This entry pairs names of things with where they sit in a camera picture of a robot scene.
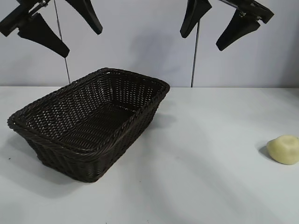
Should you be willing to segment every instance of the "yellow potato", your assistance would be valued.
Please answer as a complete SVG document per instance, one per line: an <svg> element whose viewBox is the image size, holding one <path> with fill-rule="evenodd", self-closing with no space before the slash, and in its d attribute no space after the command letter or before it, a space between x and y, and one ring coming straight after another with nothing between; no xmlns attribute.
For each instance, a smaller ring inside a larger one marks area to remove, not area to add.
<svg viewBox="0 0 299 224"><path fill-rule="evenodd" d="M299 161L299 139L283 135L267 143L269 155L277 162L293 165Z"/></svg>

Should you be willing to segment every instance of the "rectangular basket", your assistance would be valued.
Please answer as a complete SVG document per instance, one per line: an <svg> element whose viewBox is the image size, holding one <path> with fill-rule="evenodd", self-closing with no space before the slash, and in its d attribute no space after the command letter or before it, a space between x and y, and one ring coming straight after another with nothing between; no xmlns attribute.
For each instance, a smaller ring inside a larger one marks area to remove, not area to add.
<svg viewBox="0 0 299 224"><path fill-rule="evenodd" d="M29 104L8 126L42 163L82 182L95 182L153 120L169 85L104 68Z"/></svg>

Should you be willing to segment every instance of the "gray wall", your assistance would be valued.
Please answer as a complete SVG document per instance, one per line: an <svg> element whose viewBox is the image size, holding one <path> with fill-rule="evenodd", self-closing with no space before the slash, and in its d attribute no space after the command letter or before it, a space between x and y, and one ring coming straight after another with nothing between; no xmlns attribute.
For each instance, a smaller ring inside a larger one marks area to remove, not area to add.
<svg viewBox="0 0 299 224"><path fill-rule="evenodd" d="M97 36L65 1L57 0L71 80L102 67L133 70L161 78L172 86L190 86L195 30L179 30L187 0L92 1L104 26ZM276 15L269 24L223 52L215 43L234 9L218 0L201 21L194 86L299 86L299 1L259 0ZM4 0L0 19L17 6ZM58 34L53 1L41 11ZM68 83L64 59L15 31L0 35L0 85L62 86Z"/></svg>
<svg viewBox="0 0 299 224"><path fill-rule="evenodd" d="M16 6L15 0L2 0L0 20ZM53 1L41 10L41 14L58 34ZM64 60L39 44L21 39L17 32L15 30L9 37L0 34L0 85L66 85Z"/></svg>
<svg viewBox="0 0 299 224"><path fill-rule="evenodd" d="M66 1L57 1L72 80L114 67L190 86L195 31L186 40L179 33L186 5L184 0L94 0L104 27L97 36Z"/></svg>
<svg viewBox="0 0 299 224"><path fill-rule="evenodd" d="M259 0L275 16L223 52L215 43L234 9L210 2L200 26L194 86L299 86L299 0Z"/></svg>

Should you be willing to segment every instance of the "basket bottom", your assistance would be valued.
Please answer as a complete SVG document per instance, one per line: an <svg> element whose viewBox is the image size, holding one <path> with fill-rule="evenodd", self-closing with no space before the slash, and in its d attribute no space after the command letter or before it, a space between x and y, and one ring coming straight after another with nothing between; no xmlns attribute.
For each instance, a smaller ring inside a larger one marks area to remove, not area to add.
<svg viewBox="0 0 299 224"><path fill-rule="evenodd" d="M126 108L113 104L102 105L87 120L60 136L59 140L72 147L91 149L98 146L115 129L134 114Z"/></svg>

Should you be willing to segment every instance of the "white table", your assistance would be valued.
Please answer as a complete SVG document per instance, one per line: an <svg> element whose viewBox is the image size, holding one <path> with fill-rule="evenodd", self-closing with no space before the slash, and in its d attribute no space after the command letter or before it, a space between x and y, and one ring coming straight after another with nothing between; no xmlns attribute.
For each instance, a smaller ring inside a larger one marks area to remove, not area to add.
<svg viewBox="0 0 299 224"><path fill-rule="evenodd" d="M172 88L96 183L43 166L7 118L57 87L0 87L0 224L298 224L299 164L264 155L299 136L299 90Z"/></svg>

